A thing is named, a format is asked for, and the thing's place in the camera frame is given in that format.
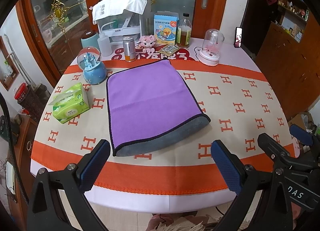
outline amber liquid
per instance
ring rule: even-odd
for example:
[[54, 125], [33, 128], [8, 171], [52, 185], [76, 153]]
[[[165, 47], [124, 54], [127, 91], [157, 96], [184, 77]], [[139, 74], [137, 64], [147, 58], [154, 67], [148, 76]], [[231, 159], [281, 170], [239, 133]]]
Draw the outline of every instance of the amber liquid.
[[187, 31], [181, 31], [180, 43], [177, 43], [177, 46], [187, 48], [190, 44], [186, 44], [186, 42], [187, 42]]

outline pink snow globe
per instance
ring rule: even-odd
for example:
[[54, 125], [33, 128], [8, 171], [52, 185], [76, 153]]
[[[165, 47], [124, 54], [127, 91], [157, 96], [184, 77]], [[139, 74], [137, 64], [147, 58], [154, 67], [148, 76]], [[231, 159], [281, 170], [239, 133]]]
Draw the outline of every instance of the pink snow globe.
[[219, 63], [220, 49], [224, 42], [221, 31], [209, 29], [205, 33], [202, 49], [200, 50], [199, 61], [207, 66], [216, 66]]

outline gold ornament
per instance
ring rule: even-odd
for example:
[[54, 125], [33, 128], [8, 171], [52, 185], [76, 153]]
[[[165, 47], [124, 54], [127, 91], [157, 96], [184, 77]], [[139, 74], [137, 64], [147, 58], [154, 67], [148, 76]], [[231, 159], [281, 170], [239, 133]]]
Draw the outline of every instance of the gold ornament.
[[60, 0], [53, 0], [53, 3], [51, 4], [50, 17], [52, 18], [52, 21], [61, 28], [63, 33], [66, 31], [64, 21], [67, 17], [69, 8], [70, 7], [66, 7]]

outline blue gripper pad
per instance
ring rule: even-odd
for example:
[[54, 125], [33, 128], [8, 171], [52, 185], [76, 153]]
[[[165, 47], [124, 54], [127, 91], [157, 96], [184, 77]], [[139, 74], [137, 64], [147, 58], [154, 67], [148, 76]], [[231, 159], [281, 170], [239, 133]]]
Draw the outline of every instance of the blue gripper pad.
[[292, 124], [289, 128], [290, 134], [296, 137], [299, 141], [302, 142], [305, 146], [312, 146], [312, 134], [306, 132], [304, 129], [300, 128], [299, 126]]
[[96, 147], [79, 161], [76, 176], [79, 180], [79, 190], [82, 193], [92, 189], [110, 156], [110, 151], [110, 143], [106, 140], [100, 140]]
[[214, 159], [224, 181], [227, 183], [228, 188], [239, 195], [242, 189], [243, 179], [241, 176], [242, 170], [239, 168], [242, 163], [239, 158], [234, 154], [231, 154], [220, 140], [215, 140], [212, 143], [211, 156]]

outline tablecloth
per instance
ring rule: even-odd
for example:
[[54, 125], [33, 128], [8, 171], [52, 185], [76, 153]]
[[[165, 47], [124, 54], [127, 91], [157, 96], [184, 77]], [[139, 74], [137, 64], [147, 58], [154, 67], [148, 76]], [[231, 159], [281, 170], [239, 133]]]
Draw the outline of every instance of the tablecloth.
[[[201, 45], [201, 39], [192, 39], [189, 49], [180, 49], [169, 59], [211, 123], [191, 137], [156, 152], [111, 156], [93, 189], [86, 193], [89, 201], [154, 213], [190, 211], [231, 201], [235, 194], [226, 189], [210, 155], [211, 142], [216, 139], [222, 140], [244, 164], [252, 164], [257, 170], [272, 169], [272, 161], [257, 145], [260, 133], [269, 134], [294, 156], [284, 113], [254, 62], [242, 49], [225, 45], [220, 64], [209, 67], [196, 62]], [[156, 52], [140, 53], [138, 60], [128, 63], [122, 60], [123, 49], [117, 48], [104, 63], [110, 75], [160, 58], [162, 54]], [[110, 141], [106, 81], [87, 84], [76, 61], [61, 77], [49, 102], [78, 82], [83, 83], [91, 109], [61, 124], [52, 116], [52, 107], [46, 106], [33, 144], [34, 175], [43, 166], [64, 169], [71, 162], [77, 163], [100, 139]]]

